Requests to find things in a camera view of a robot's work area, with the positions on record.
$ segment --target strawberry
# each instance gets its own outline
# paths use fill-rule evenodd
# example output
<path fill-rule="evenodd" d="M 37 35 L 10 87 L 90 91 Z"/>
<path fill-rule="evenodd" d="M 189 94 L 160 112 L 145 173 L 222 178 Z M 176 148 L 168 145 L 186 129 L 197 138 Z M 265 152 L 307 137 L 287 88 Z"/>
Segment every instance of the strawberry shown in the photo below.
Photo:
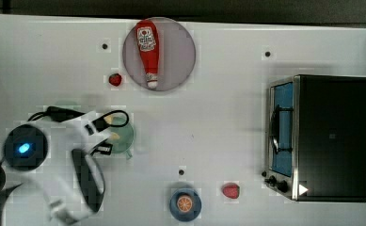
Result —
<path fill-rule="evenodd" d="M 121 75 L 118 73 L 109 76 L 109 83 L 115 87 L 118 87 L 121 83 Z"/>
<path fill-rule="evenodd" d="M 239 185 L 235 183 L 229 183 L 224 185 L 223 194 L 230 199 L 238 199 L 239 197 Z"/>

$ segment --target orange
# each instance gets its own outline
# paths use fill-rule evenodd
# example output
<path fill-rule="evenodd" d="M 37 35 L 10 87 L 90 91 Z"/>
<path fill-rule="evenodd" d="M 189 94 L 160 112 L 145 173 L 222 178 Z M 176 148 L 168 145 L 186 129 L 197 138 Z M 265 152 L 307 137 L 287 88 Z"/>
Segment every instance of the orange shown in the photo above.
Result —
<path fill-rule="evenodd" d="M 192 209 L 192 199 L 187 195 L 182 195 L 177 200 L 177 206 L 179 207 L 180 211 L 186 213 Z"/>

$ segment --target white table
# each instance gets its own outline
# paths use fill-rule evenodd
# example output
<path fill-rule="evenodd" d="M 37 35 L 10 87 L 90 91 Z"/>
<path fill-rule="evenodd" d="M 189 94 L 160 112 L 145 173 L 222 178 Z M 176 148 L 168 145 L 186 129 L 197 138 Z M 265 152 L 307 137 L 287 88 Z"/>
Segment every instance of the white table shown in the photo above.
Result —
<path fill-rule="evenodd" d="M 366 225 L 366 203 L 291 202 L 260 175 L 267 85 L 299 73 L 366 76 L 366 29 L 183 23 L 196 67 L 180 89 L 155 93 L 123 68 L 120 50 L 135 23 L 0 15 L 0 153 L 10 129 L 59 101 L 133 116 L 134 157 L 98 157 L 104 203 L 81 225 L 178 225 L 167 203 L 179 181 L 203 205 L 182 225 Z M 120 89 L 107 84 L 114 72 L 125 75 Z M 239 181 L 239 203 L 220 194 L 224 181 Z"/>

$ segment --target red ketchup bottle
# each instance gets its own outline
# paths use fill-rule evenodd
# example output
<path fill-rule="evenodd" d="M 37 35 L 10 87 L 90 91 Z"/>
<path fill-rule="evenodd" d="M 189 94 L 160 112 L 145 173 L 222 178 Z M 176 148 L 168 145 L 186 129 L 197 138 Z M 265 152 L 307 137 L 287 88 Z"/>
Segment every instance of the red ketchup bottle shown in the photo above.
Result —
<path fill-rule="evenodd" d="M 140 21 L 135 26 L 139 54 L 147 74 L 148 88 L 158 84 L 159 38 L 155 24 L 150 20 Z"/>

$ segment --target oven window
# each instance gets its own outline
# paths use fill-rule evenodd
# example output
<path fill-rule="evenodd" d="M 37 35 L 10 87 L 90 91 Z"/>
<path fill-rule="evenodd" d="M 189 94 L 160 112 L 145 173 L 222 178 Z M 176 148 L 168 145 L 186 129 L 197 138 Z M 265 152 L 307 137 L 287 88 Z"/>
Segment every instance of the oven window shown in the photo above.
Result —
<path fill-rule="evenodd" d="M 271 169 L 289 177 L 292 175 L 293 107 L 293 83 L 274 87 L 274 110 L 278 114 L 278 142 L 275 147 L 277 151 L 273 152 Z"/>

